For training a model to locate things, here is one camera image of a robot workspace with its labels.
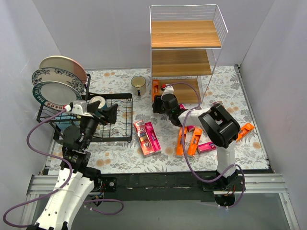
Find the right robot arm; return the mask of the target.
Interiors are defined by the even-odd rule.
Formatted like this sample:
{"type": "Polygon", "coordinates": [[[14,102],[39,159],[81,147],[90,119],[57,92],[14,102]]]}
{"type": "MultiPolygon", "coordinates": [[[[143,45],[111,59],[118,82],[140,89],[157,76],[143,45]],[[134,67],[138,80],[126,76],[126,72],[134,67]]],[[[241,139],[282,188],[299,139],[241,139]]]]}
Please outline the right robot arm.
{"type": "Polygon", "coordinates": [[[154,113],[166,114],[177,127],[200,127],[216,146],[218,165],[216,177],[212,179],[198,176],[189,163],[186,150],[183,150],[188,168],[199,181],[212,183],[225,191],[235,184],[239,167],[235,163],[235,146],[240,125],[221,104],[207,109],[182,109],[176,96],[168,93],[163,96],[156,95],[152,107],[154,113]]]}

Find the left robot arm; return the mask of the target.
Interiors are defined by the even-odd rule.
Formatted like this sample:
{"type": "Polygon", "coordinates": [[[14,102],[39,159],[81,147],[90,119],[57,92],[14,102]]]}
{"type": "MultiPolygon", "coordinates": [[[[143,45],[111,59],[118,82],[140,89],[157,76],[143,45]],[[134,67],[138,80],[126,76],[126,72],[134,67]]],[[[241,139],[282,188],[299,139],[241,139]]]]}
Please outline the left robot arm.
{"type": "Polygon", "coordinates": [[[91,156],[87,151],[99,124],[115,124],[118,104],[106,109],[100,102],[76,100],[65,111],[80,116],[80,124],[68,126],[62,137],[62,163],[57,182],[45,209],[28,230],[68,230],[87,195],[102,186],[100,170],[88,167],[91,156]]]}

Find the orange toothpaste box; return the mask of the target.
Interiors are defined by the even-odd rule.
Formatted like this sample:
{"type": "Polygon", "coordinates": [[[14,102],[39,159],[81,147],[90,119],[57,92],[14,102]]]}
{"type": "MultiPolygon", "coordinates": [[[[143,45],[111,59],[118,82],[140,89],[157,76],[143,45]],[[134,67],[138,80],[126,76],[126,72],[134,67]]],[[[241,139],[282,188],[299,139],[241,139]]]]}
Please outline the orange toothpaste box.
{"type": "Polygon", "coordinates": [[[177,139],[177,148],[176,148],[176,157],[182,158],[184,156],[183,147],[185,145],[185,138],[187,134],[187,128],[180,128],[178,139],[177,139]]]}
{"type": "Polygon", "coordinates": [[[154,102],[155,96],[160,96],[159,89],[159,80],[152,80],[152,102],[154,102]]]}
{"type": "Polygon", "coordinates": [[[247,134],[249,134],[255,127],[247,122],[245,125],[242,126],[241,130],[238,133],[237,142],[239,142],[243,137],[245,137],[247,134]]]}
{"type": "Polygon", "coordinates": [[[190,142],[190,146],[189,146],[189,149],[188,149],[188,153],[187,153],[188,157],[193,158],[195,156],[197,146],[198,146],[198,143],[199,143],[201,136],[202,136],[202,129],[201,128],[195,128],[193,135],[192,135],[191,142],[190,142]]]}

